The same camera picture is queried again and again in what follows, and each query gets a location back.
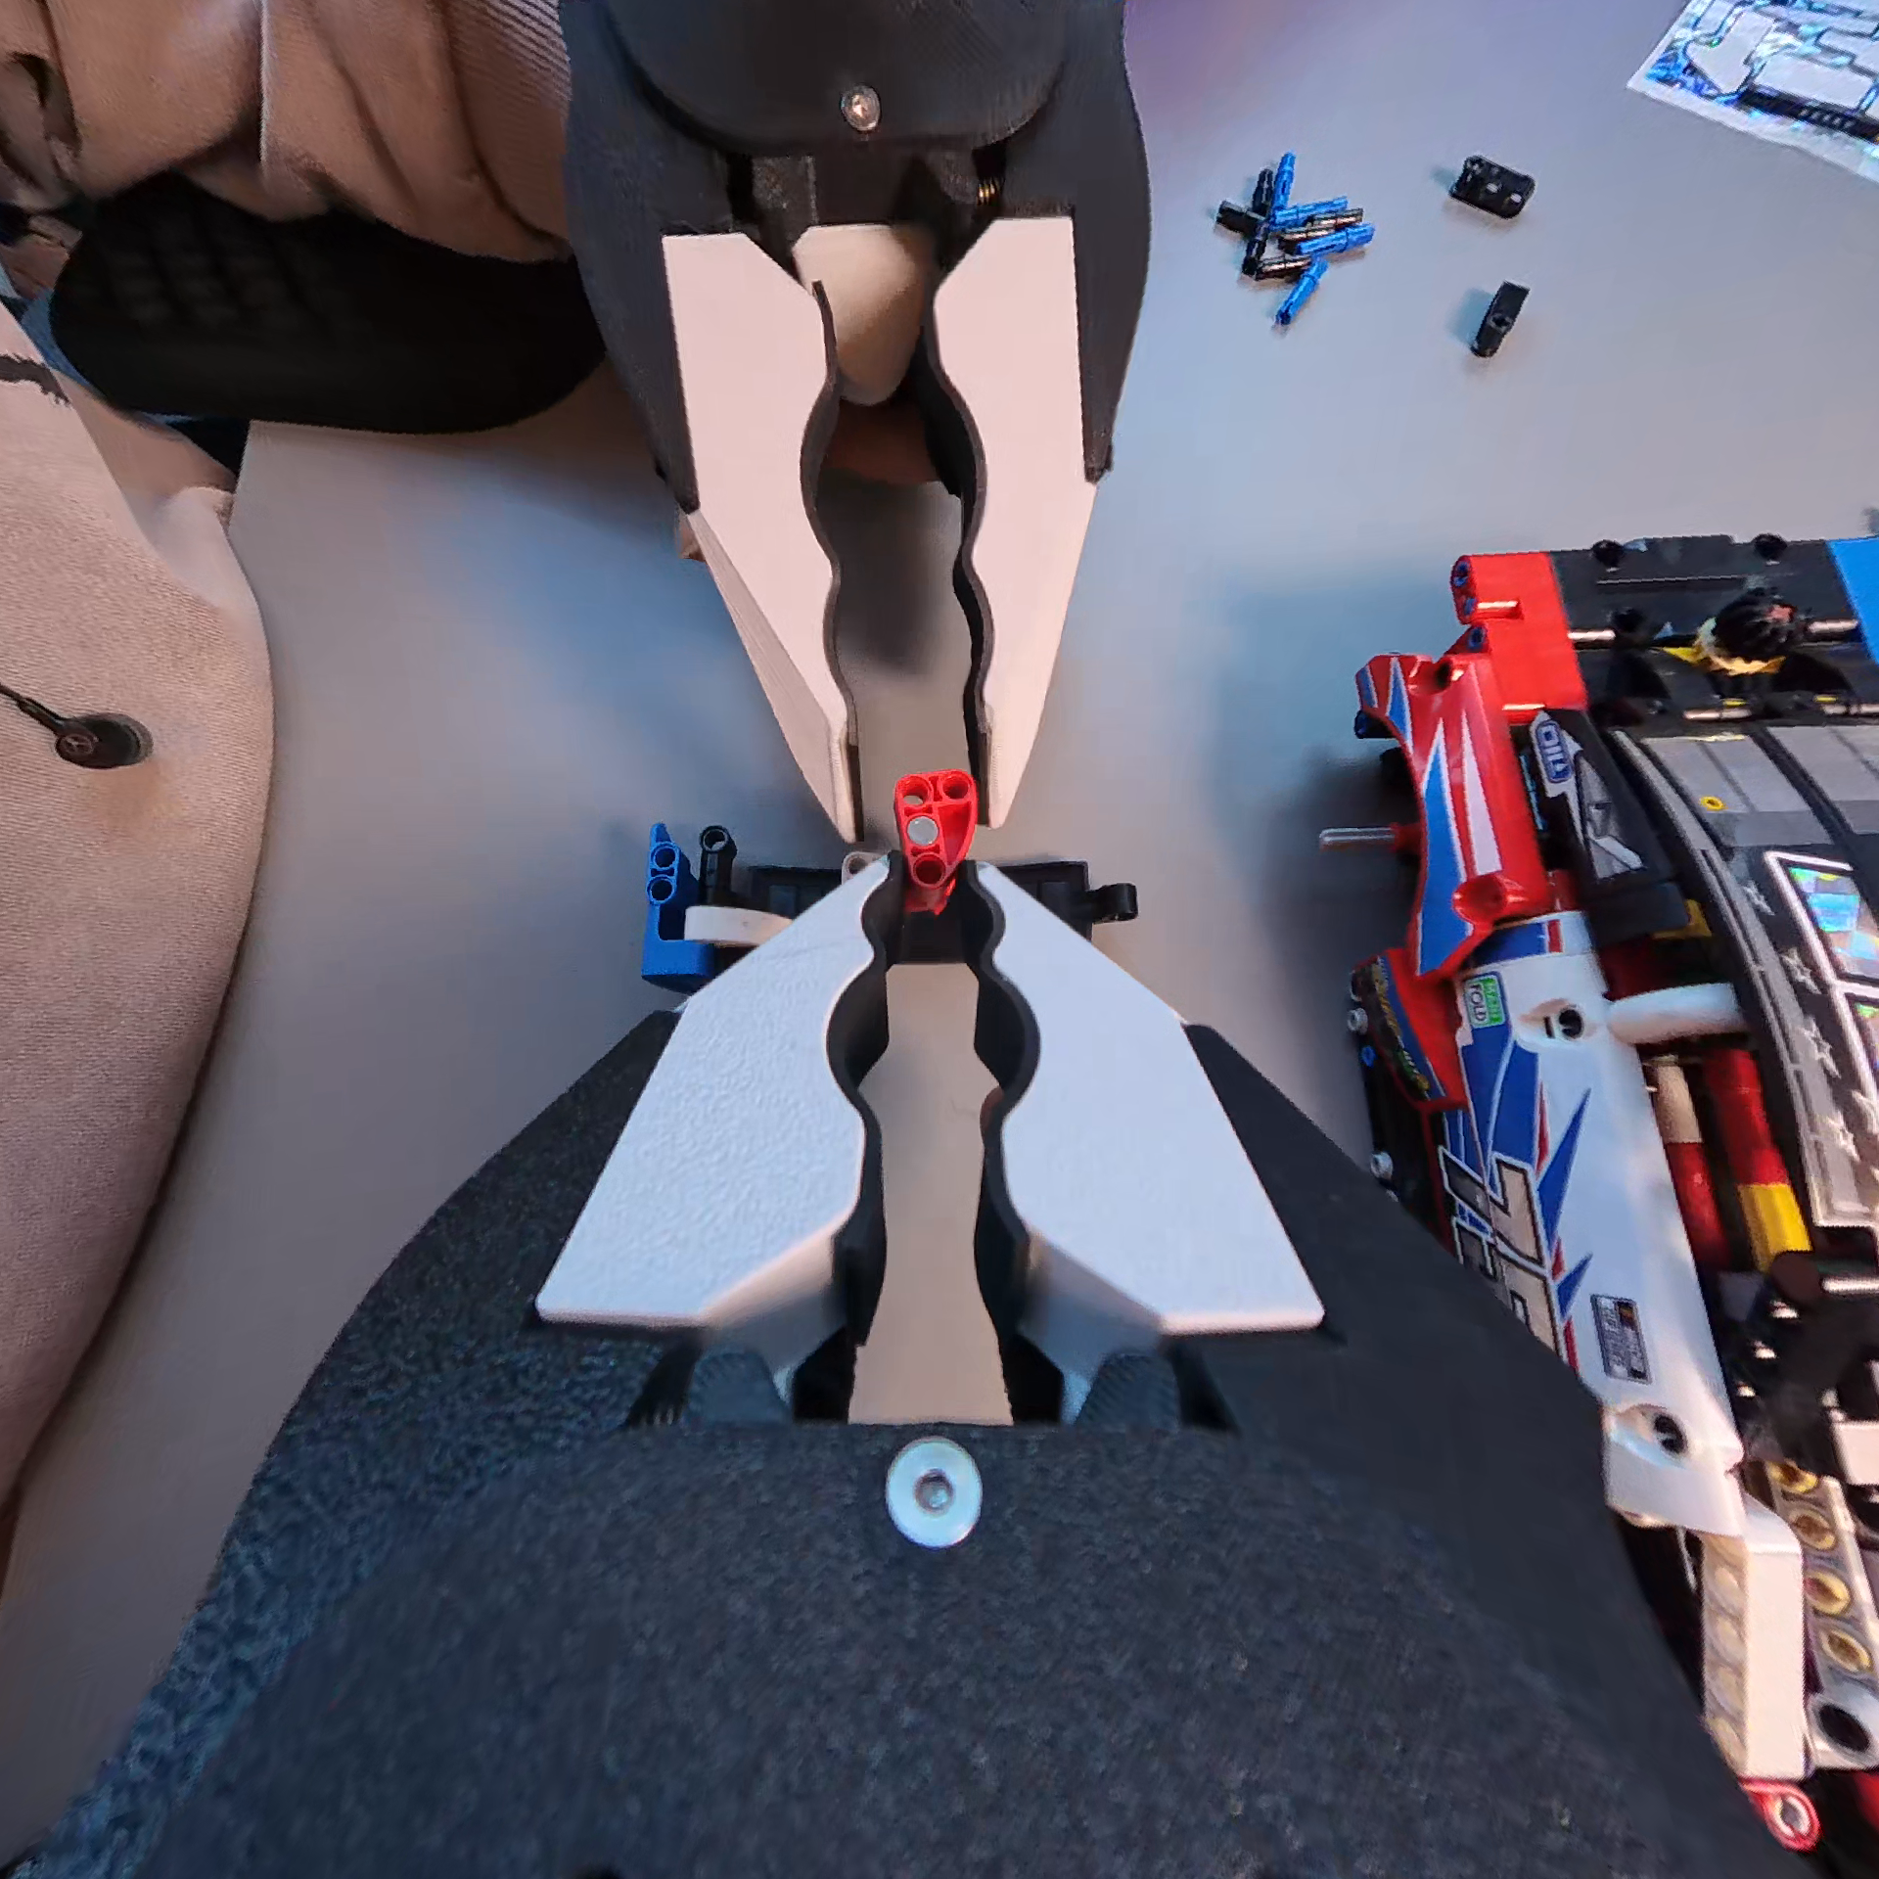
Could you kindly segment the shiny sticker sheet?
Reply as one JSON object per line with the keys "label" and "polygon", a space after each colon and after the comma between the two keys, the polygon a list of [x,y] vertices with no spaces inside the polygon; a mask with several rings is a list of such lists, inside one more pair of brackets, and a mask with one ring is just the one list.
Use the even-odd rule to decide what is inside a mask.
{"label": "shiny sticker sheet", "polygon": [[1628,88],[1876,180],[1876,4],[1690,3]]}

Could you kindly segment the lego race car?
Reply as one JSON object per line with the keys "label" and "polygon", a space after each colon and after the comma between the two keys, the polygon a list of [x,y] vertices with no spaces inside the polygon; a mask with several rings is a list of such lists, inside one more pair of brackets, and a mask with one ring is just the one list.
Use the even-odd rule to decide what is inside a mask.
{"label": "lego race car", "polygon": [[1352,675],[1415,866],[1371,1171],[1604,1414],[1607,1508],[1786,1848],[1874,1875],[1876,545],[1460,558]]}

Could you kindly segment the black lego panel blue end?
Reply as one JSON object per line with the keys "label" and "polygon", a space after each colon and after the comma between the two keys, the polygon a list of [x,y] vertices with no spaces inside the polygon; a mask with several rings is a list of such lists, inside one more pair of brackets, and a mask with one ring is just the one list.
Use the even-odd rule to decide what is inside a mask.
{"label": "black lego panel blue end", "polygon": [[[1097,925],[1135,917],[1135,889],[1091,883],[1084,862],[1015,862],[1004,873],[1083,937]],[[643,880],[642,977],[690,996],[844,883],[839,868],[741,866],[736,842],[719,826],[704,828],[697,854],[689,857],[656,821]]]}

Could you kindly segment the black forearm brace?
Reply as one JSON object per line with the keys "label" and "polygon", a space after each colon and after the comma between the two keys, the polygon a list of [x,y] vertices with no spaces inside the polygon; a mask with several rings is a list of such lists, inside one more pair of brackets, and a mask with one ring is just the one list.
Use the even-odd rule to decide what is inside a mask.
{"label": "black forearm brace", "polygon": [[51,332],[115,408],[347,433],[505,428],[603,360],[572,262],[457,254],[338,210],[271,222],[178,174],[95,208]]}

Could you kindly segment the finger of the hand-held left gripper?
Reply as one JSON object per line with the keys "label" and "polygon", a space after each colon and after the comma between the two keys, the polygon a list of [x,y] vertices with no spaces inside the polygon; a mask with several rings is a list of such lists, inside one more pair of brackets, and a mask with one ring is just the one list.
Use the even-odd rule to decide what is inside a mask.
{"label": "finger of the hand-held left gripper", "polygon": [[1039,731],[1093,483],[1068,220],[998,220],[938,284],[926,321],[942,414],[964,429],[954,564],[974,628],[968,692],[982,819],[998,828]]}
{"label": "finger of the hand-held left gripper", "polygon": [[743,232],[665,238],[690,530],[787,747],[837,833],[861,833],[854,704],[829,650],[839,570],[813,520],[837,414],[828,302]]}

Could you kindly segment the red lego piece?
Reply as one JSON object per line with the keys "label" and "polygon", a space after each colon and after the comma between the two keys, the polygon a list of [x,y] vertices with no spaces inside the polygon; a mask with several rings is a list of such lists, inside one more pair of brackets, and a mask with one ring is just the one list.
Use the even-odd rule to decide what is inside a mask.
{"label": "red lego piece", "polygon": [[904,914],[939,915],[980,823],[974,781],[958,767],[904,774],[894,786],[894,815],[905,876]]}

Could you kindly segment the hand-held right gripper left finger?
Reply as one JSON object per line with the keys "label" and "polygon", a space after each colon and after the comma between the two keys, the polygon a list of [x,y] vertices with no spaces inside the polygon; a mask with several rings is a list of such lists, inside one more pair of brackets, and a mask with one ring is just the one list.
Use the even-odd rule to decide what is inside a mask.
{"label": "hand-held right gripper left finger", "polygon": [[883,857],[695,994],[534,1308],[756,1350],[787,1377],[868,1339],[885,1274],[882,1135],[901,863]]}

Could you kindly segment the person's left hand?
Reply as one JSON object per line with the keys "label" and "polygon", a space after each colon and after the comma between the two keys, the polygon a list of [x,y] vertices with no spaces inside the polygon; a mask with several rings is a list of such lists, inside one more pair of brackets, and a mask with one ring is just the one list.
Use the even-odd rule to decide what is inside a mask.
{"label": "person's left hand", "polygon": [[933,464],[923,410],[905,388],[870,408],[839,398],[835,429],[817,475],[882,486],[942,486],[954,492],[949,475]]}

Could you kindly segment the pile of blue lego pins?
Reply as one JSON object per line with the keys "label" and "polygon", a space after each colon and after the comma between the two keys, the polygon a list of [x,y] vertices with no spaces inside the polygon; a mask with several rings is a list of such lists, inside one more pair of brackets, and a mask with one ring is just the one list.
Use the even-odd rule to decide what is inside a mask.
{"label": "pile of blue lego pins", "polygon": [[1238,241],[1238,276],[1281,291],[1273,310],[1279,332],[1303,313],[1332,262],[1369,248],[1375,238],[1367,215],[1342,196],[1297,199],[1294,178],[1297,154],[1286,151],[1256,173],[1246,201],[1223,199],[1212,215],[1214,226]]}

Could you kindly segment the person's left forearm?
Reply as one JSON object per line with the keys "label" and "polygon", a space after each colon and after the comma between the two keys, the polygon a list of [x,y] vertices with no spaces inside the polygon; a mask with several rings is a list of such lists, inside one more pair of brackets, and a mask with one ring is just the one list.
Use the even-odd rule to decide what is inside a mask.
{"label": "person's left forearm", "polygon": [[180,173],[266,220],[344,208],[549,259],[567,96],[549,3],[1,4],[1,187],[22,208]]}

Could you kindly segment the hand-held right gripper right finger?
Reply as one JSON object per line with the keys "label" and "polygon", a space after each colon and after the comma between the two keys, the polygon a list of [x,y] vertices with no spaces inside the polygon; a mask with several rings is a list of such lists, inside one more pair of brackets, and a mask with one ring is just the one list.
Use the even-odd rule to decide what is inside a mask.
{"label": "hand-held right gripper right finger", "polygon": [[1323,1305],[1176,1011],[990,863],[967,868],[982,1122],[978,1286],[1087,1391],[1114,1354],[1305,1331]]}

